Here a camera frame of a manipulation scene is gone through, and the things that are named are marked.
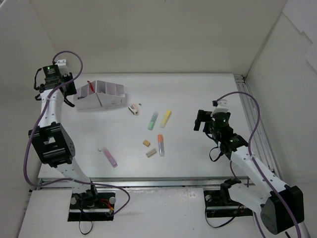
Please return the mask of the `red ballpoint pen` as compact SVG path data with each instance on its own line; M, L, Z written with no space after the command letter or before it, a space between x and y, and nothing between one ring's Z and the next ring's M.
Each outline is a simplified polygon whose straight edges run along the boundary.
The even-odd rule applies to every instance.
M95 85L94 83L92 83L91 81L87 81L88 83L88 95L91 95L91 94L94 94L96 91L95 91Z

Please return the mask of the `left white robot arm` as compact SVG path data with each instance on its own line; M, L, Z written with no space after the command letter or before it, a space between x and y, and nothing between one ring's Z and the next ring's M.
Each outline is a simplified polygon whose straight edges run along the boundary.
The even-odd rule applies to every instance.
M75 146L61 124L61 106L70 105L67 96L77 93L71 82L73 75L69 72L66 60L59 60L41 69L45 82L34 85L39 93L35 97L41 101L44 114L36 129L29 131L31 143L42 164L58 170L72 187L71 204L81 208L93 208L99 202L97 189L75 160Z

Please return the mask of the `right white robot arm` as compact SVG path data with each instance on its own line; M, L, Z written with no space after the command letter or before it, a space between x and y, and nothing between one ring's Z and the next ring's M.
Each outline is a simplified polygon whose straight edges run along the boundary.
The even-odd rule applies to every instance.
M217 144L220 154L242 169L258 191L246 187L237 178L228 179L220 185L221 202L246 206L273 235L291 227L299 233L299 224L305 217L302 191L279 179L249 150L249 143L230 127L230 115L229 112L199 110L194 130L198 131L204 123L203 132Z

